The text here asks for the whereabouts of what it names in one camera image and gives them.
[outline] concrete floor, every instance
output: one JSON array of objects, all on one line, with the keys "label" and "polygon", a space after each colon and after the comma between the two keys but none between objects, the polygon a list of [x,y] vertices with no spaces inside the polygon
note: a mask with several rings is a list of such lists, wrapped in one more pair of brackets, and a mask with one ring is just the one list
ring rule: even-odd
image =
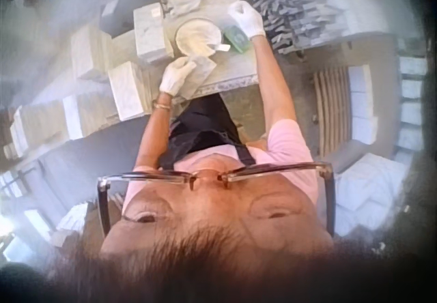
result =
[{"label": "concrete floor", "polygon": [[[91,21],[107,1],[110,0],[46,0],[43,6],[45,18],[49,20],[46,24],[34,15],[33,10],[9,7],[3,13],[3,21],[25,25],[28,31],[16,34],[14,27],[2,31],[1,39],[8,43],[8,49],[3,50],[2,46],[0,73],[8,77],[8,86],[12,89],[9,97],[0,98],[0,103],[4,106],[25,104],[42,90],[50,80],[45,70],[57,51],[66,44],[70,33]],[[43,50],[44,43],[49,44]],[[355,41],[352,50],[347,45],[338,44],[308,50],[306,55],[304,63],[294,54],[277,55],[277,59],[293,95],[298,123],[313,157],[318,155],[319,128],[312,121],[317,114],[315,91],[310,81],[312,71],[326,66],[370,63],[377,67],[377,71],[372,73],[373,85],[382,88],[382,96],[376,102],[381,106],[379,113],[384,111],[386,98],[392,106],[399,101],[396,51],[394,39],[389,35]],[[265,133],[258,86],[228,91],[222,97],[231,116],[244,126],[250,139],[258,139]],[[29,166],[35,167],[26,178],[32,190],[29,196],[33,198],[23,197],[22,203],[3,205],[3,210],[20,214],[29,208],[38,208],[55,226],[73,205],[96,197],[99,176],[131,170],[147,120],[148,117],[142,117],[123,122],[50,151]],[[389,113],[384,123],[385,134],[370,149],[390,157],[397,124],[397,111]]]}]

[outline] stone table surface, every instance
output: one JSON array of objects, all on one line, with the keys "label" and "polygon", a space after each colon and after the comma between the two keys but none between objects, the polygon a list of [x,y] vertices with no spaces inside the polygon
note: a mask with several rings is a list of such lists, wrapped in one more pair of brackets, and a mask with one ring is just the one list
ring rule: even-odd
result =
[{"label": "stone table surface", "polygon": [[[230,25],[236,25],[227,13],[228,6],[234,1],[237,0],[201,0],[199,9],[188,14],[171,16],[166,13],[164,27],[175,49],[176,57],[182,56],[174,41],[176,31],[180,25],[192,18],[207,18],[223,31]],[[229,52],[217,52],[211,56],[211,60],[217,64],[217,67],[206,79],[206,82],[195,92],[194,98],[258,84],[257,64],[253,47],[250,47],[243,54],[238,53],[233,48]]]}]

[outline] bracelet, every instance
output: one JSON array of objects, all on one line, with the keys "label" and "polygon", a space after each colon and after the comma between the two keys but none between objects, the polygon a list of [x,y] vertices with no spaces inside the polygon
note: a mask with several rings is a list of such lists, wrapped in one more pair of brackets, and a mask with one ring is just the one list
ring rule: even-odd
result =
[{"label": "bracelet", "polygon": [[171,111],[171,106],[163,105],[163,104],[157,104],[157,103],[155,103],[155,102],[154,102],[154,104],[153,104],[153,107],[154,107],[155,109],[163,109],[163,110]]}]

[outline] wooden pallet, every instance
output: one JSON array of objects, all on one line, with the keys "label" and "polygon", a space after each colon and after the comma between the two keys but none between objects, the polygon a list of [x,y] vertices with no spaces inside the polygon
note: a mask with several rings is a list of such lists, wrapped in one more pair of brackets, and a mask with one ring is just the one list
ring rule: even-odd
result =
[{"label": "wooden pallet", "polygon": [[329,68],[313,74],[320,128],[320,157],[351,139],[352,115],[347,67]]}]

